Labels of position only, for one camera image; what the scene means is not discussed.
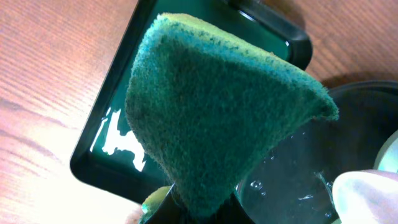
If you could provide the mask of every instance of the dark green sponge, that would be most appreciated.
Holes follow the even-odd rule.
[[[327,90],[299,68],[185,14],[162,14],[132,68],[127,120],[208,217],[280,140],[312,118],[336,119]]]

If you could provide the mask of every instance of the scouring pad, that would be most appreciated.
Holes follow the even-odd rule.
[[[327,89],[299,68],[186,14],[161,14],[139,46],[128,123],[193,217],[209,217],[279,141],[337,119]]]

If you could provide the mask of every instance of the wood grain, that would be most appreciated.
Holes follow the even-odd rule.
[[[398,1],[265,0],[303,27],[327,86],[398,80]],[[0,223],[133,223],[68,161],[136,0],[0,0]]]

